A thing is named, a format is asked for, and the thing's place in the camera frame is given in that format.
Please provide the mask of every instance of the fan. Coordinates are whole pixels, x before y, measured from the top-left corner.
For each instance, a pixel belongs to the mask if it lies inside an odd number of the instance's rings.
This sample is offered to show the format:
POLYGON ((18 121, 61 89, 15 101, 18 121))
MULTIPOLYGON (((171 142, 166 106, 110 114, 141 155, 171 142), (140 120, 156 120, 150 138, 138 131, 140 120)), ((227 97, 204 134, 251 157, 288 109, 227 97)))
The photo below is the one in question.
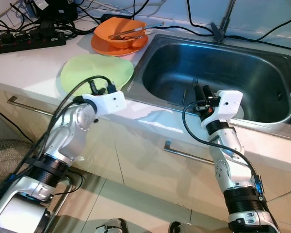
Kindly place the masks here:
POLYGON ((14 172, 31 147, 32 143, 22 140, 0 140, 0 184, 6 180, 10 173, 14 172))

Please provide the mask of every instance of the orange bowl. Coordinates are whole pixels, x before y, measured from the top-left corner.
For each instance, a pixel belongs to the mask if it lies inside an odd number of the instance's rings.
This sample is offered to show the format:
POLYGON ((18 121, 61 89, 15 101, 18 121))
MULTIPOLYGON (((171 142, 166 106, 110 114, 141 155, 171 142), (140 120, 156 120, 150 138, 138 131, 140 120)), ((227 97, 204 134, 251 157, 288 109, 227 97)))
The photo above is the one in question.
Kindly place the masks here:
MULTIPOLYGON (((132 30, 135 28, 145 27, 146 23, 136 21, 136 20, 130 20, 127 18, 117 18, 112 17, 103 23, 101 23, 96 29, 95 29, 95 35, 100 37, 101 39, 107 41, 111 46, 118 48, 118 49, 127 49, 132 46, 135 40, 139 40, 132 38, 128 40, 111 40, 108 38, 110 35, 114 35, 117 33, 125 32, 128 30, 132 30)), ((133 32, 129 34, 125 34, 124 36, 141 36, 144 35, 145 31, 141 30, 138 32, 133 32)))

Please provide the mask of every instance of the faucet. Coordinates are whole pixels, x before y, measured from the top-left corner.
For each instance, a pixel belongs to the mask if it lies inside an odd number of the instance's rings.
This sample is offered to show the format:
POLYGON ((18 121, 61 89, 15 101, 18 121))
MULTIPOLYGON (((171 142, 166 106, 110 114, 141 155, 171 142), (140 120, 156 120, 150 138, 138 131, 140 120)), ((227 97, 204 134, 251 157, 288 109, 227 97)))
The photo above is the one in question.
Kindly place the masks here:
POLYGON ((214 22, 212 22, 210 24, 211 29, 212 29, 213 34, 214 34, 213 41, 215 43, 222 44, 224 41, 224 36, 225 36, 226 30, 227 30, 228 24, 231 20, 230 16, 231 16, 235 2, 236 2, 236 0, 229 0, 228 7, 227 7, 225 15, 222 19, 220 28, 217 28, 217 26, 214 24, 214 22))

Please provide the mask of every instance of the cabinet handle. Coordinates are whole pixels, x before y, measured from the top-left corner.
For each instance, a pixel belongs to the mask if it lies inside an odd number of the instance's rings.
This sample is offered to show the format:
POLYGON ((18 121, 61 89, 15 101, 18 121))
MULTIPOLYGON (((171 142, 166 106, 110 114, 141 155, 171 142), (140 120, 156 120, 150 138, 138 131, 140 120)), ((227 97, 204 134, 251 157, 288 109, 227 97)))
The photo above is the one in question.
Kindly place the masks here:
POLYGON ((178 151, 178 150, 171 149, 170 145, 171 145, 171 142, 170 141, 166 141, 165 142, 164 151, 167 151, 167 152, 170 152, 170 153, 173 153, 173 154, 177 154, 177 155, 189 158, 189 159, 193 159, 193 160, 205 163, 205 164, 214 165, 214 162, 211 161, 211 160, 203 159, 203 158, 191 155, 191 154, 187 154, 187 153, 184 153, 184 152, 181 152, 181 151, 178 151))
POLYGON ((34 111, 34 112, 37 112, 37 113, 42 113, 42 114, 50 116, 50 117, 53 116, 53 113, 50 113, 50 112, 47 112, 47 111, 44 111, 44 110, 41 110, 41 109, 38 109, 38 108, 30 107, 30 106, 22 104, 22 103, 17 103, 16 100, 17 100, 17 97, 16 96, 12 96, 12 97, 10 97, 8 99, 7 103, 9 103, 11 105, 14 105, 14 106, 17 106, 17 107, 25 108, 25 109, 28 109, 30 111, 34 111))

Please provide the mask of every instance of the stainless steel sink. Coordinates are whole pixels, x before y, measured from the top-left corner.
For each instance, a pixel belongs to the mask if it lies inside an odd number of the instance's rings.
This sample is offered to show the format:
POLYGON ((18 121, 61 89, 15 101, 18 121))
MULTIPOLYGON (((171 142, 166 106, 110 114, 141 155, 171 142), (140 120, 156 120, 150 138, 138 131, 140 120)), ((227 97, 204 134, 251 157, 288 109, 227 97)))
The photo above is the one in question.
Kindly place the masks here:
POLYGON ((126 97, 174 110, 195 100, 193 78, 214 92, 243 93, 233 124, 291 139, 291 57, 156 35, 126 85, 126 97))

